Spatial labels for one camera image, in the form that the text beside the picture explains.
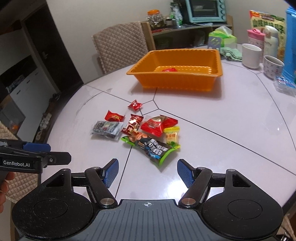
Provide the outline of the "person's left hand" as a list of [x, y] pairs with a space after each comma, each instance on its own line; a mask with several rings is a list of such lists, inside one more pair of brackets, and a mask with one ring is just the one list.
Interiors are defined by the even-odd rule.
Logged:
[[6, 202], [6, 193], [9, 191], [9, 184], [7, 181], [14, 180], [15, 173], [9, 172], [7, 173], [5, 179], [1, 183], [1, 192], [0, 192], [0, 213], [4, 210], [4, 204]]

